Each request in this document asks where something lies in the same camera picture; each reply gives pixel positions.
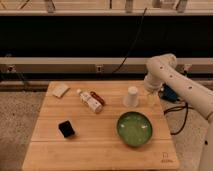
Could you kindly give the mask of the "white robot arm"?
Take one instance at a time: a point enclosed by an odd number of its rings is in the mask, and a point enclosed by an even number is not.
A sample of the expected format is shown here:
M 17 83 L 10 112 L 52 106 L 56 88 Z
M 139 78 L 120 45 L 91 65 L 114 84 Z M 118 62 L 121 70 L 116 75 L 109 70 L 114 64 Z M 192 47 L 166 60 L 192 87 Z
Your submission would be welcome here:
M 149 58 L 144 88 L 153 93 L 165 83 L 208 121 L 198 171 L 213 171 L 213 91 L 178 73 L 176 66 L 177 58 L 173 54 Z

